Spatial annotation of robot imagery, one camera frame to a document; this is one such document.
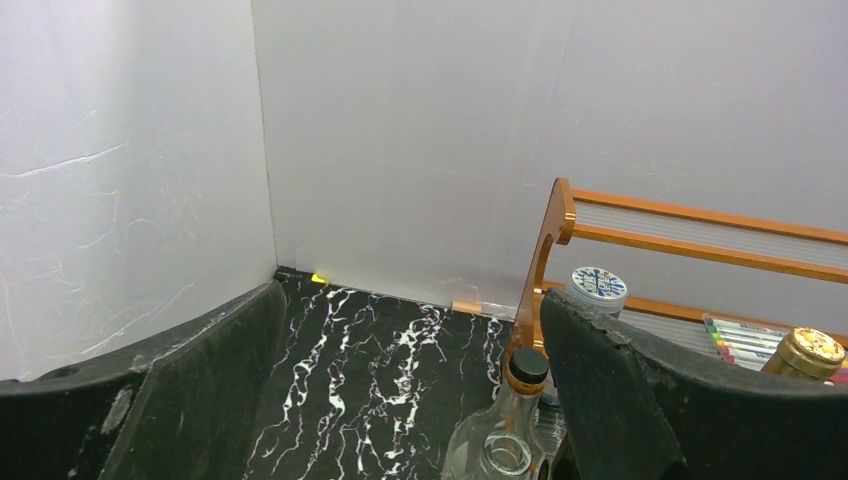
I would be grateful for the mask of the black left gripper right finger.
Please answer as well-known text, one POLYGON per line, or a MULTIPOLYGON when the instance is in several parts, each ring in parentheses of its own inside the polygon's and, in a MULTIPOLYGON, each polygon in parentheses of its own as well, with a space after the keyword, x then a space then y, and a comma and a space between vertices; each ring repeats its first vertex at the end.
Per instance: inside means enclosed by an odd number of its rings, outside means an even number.
POLYGON ((727 364, 549 289, 562 479, 843 479, 847 391, 727 364))

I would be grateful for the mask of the gold foil wine bottle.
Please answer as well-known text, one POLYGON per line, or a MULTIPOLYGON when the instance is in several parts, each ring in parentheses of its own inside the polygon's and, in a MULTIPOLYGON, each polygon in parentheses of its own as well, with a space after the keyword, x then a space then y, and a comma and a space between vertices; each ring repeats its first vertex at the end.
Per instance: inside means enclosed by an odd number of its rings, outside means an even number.
POLYGON ((842 368, 845 358, 845 348, 830 335, 796 327, 778 343, 761 372, 824 383, 842 368))

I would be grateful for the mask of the clear glass bottle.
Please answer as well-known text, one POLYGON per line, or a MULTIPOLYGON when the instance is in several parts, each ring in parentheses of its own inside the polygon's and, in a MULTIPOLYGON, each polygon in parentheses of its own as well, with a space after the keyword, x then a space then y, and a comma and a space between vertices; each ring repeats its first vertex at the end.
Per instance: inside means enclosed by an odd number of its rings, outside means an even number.
POLYGON ((534 457, 544 455, 550 462, 551 477, 552 459, 535 427, 539 396, 548 373, 549 363, 543 353, 529 347, 516 349, 509 359, 504 383, 493 405, 471 414, 457 425, 448 443, 441 477, 471 479, 470 475, 479 463, 484 440, 498 430, 522 437, 534 457))

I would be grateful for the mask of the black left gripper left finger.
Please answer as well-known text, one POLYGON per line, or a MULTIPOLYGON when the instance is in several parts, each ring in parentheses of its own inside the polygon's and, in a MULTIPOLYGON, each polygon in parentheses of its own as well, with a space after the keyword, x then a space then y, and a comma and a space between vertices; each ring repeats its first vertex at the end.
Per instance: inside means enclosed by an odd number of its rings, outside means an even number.
POLYGON ((238 479, 282 334, 277 281, 118 350, 1 384, 5 479, 238 479))

